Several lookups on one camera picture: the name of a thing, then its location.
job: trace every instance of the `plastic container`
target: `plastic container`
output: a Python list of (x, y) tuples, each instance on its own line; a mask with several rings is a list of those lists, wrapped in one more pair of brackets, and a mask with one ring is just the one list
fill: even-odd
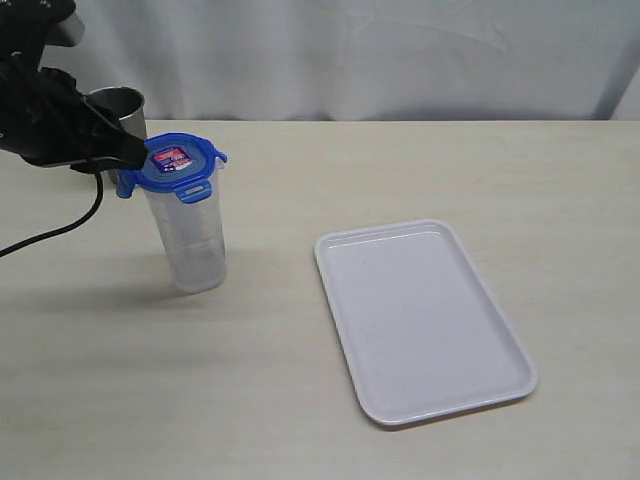
[(178, 286), (188, 293), (217, 287), (226, 274), (218, 171), (227, 156), (204, 138), (167, 133), (146, 141), (142, 170), (120, 170), (118, 196), (136, 185), (147, 196)]

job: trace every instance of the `table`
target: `table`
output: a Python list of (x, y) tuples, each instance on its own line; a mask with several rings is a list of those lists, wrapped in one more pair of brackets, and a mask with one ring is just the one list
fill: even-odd
[[(229, 275), (173, 287), (142, 192), (0, 260), (0, 478), (640, 478), (640, 123), (149, 122), (209, 137)], [(3, 153), (0, 244), (78, 217), (91, 177)], [(355, 402), (321, 235), (449, 223), (541, 374), (399, 432)]]

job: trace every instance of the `white backdrop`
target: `white backdrop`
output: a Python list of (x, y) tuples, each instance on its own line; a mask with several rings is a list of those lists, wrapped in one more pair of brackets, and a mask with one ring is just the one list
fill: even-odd
[(638, 0), (77, 1), (45, 64), (150, 118), (594, 118), (640, 41)]

